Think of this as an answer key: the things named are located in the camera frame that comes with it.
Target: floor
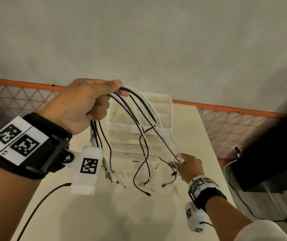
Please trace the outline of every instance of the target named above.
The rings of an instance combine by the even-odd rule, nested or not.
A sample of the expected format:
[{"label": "floor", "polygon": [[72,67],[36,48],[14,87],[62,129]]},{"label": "floor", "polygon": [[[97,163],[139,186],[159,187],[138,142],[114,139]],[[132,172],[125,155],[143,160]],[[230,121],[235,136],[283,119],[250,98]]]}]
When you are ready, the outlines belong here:
[{"label": "floor", "polygon": [[[220,166],[223,170],[226,164],[220,163]],[[229,180],[228,171],[229,166],[225,169],[227,181]],[[238,191],[243,201],[249,206],[255,216],[268,220],[282,220],[287,217],[287,204],[283,199],[283,194],[273,194],[273,198],[278,203],[278,206],[275,206],[274,199],[272,199],[268,193],[243,192],[232,171],[230,173],[230,178],[232,185]],[[236,193],[235,196],[233,195],[233,199],[238,210],[242,211],[251,220],[258,220],[252,216],[247,207],[237,197]],[[287,224],[283,222],[279,222],[277,224],[287,234]]]}]

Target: person's right hand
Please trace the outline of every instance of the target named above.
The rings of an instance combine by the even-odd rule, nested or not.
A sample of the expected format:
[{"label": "person's right hand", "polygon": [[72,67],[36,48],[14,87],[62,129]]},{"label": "person's right hand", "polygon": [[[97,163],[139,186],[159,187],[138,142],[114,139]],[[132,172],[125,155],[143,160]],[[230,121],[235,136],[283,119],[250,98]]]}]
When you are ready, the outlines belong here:
[{"label": "person's right hand", "polygon": [[194,177],[198,175],[204,175],[204,170],[202,166],[202,160],[197,159],[193,155],[188,155],[181,153],[184,162],[179,164],[178,162],[170,162],[169,164],[176,168],[179,174],[182,176],[182,180],[189,183]]}]

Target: bundle of cables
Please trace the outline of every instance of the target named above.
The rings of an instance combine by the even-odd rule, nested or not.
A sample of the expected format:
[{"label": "bundle of cables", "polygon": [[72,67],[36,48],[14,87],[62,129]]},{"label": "bundle of cables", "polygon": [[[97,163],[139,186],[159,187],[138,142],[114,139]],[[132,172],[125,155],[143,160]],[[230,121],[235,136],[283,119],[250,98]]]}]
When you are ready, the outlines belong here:
[{"label": "bundle of cables", "polygon": [[[144,116],[145,120],[150,124],[150,127],[146,130],[144,130],[140,120],[139,120],[139,117],[138,115],[131,109],[131,107],[127,104],[127,102],[124,100],[124,98],[122,98],[119,94],[117,93],[111,93],[109,94],[110,97],[112,97],[126,112],[127,114],[130,116],[130,118],[134,121],[135,125],[137,126],[138,130],[139,130],[139,133],[140,133],[140,137],[139,137],[139,143],[140,143],[140,146],[141,146],[141,150],[142,150],[142,153],[143,153],[143,156],[144,156],[144,161],[141,163],[141,165],[139,166],[137,172],[135,173],[135,175],[133,176],[133,184],[134,186],[140,190],[141,192],[145,193],[146,195],[148,196],[151,196],[150,193],[142,190],[139,188],[139,186],[144,186],[146,185],[149,180],[150,180],[150,168],[149,168],[149,163],[148,163],[148,157],[149,157],[149,149],[151,149],[157,156],[158,154],[155,152],[155,150],[149,145],[149,141],[147,140],[146,138],[146,135],[145,133],[148,132],[149,130],[154,130],[155,133],[157,134],[157,136],[162,140],[162,142],[165,144],[165,146],[167,147],[167,149],[170,151],[170,153],[173,155],[174,159],[176,161],[178,161],[179,163],[181,163],[180,161],[180,155],[179,154],[175,154],[171,148],[169,147],[168,144],[171,144],[172,146],[176,146],[176,144],[173,142],[171,136],[168,137],[168,135],[165,133],[164,129],[163,129],[163,122],[162,120],[160,119],[160,117],[158,116],[158,113],[157,111],[154,109],[154,107],[152,106],[152,104],[150,103],[150,101],[148,101],[141,93],[139,93],[136,89],[132,88],[132,87],[129,87],[129,86],[123,86],[120,88],[121,90],[125,90],[125,91],[128,91],[130,93],[130,98],[131,100],[134,102],[134,104],[137,106],[138,110],[141,112],[141,114]],[[109,142],[107,140],[107,138],[105,137],[105,134],[102,130],[102,126],[101,126],[101,123],[100,121],[98,121],[98,124],[99,124],[99,127],[100,127],[100,130],[101,130],[101,133],[102,133],[102,136],[104,137],[108,147],[109,147],[109,150],[110,150],[110,157],[109,157],[109,167],[110,169],[112,170],[112,165],[111,165],[111,156],[112,156],[112,150],[111,150],[111,147],[109,145]],[[100,138],[100,135],[99,135],[99,132],[97,130],[97,122],[96,121],[91,121],[91,129],[92,129],[92,145],[96,145],[98,147],[103,147],[102,145],[102,141],[101,141],[101,138]],[[141,140],[143,139],[144,141],[144,144],[146,146],[146,151],[144,150],[144,147],[142,145],[142,142]],[[174,179],[170,182],[167,182],[167,183],[164,183],[162,184],[162,187],[165,187],[167,186],[168,184],[171,184],[173,183],[175,180],[176,180],[176,177],[177,177],[177,169],[173,169],[172,166],[164,161],[160,156],[158,156],[158,158],[166,163],[173,171],[172,173],[172,176],[174,176]],[[141,183],[141,184],[136,184],[135,183],[135,178],[138,174],[138,172],[140,171],[141,167],[146,164],[147,166],[147,169],[148,169],[148,179],[147,181],[145,181],[144,183]]]}]

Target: wall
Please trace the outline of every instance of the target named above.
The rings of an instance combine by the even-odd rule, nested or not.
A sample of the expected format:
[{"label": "wall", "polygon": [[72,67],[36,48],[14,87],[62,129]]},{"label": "wall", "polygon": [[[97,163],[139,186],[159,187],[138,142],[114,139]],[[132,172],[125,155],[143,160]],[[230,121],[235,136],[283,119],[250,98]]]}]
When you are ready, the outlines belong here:
[{"label": "wall", "polygon": [[283,112],[287,0],[0,0],[0,78],[77,77]]}]

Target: white table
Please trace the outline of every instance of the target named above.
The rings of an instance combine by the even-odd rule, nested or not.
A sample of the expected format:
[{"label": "white table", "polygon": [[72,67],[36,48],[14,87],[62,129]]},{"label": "white table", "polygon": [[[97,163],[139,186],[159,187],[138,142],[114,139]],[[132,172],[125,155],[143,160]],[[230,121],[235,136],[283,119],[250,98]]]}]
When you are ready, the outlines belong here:
[{"label": "white table", "polygon": [[[181,146],[181,151],[202,159],[205,174],[218,183],[228,201],[234,205],[197,108],[174,104],[174,121],[173,138]],[[73,137],[70,148],[81,151],[85,145],[89,145],[89,129]],[[188,186],[180,177],[175,182],[180,197],[176,194],[161,196],[173,192],[171,186],[166,190],[160,187],[164,182],[162,169],[166,166],[160,165],[154,172],[151,182],[156,192],[149,190],[152,197],[137,190],[132,178],[138,164],[128,160],[113,162],[126,189],[111,184],[105,179],[104,171],[100,171],[97,191],[92,196],[73,195],[69,187],[55,191],[37,210],[21,240],[218,240],[214,228],[210,226],[202,233],[188,228],[184,206],[190,198]],[[74,169],[65,167],[49,174],[41,182],[12,240],[17,239],[39,201],[56,186],[71,182],[73,176]]]}]

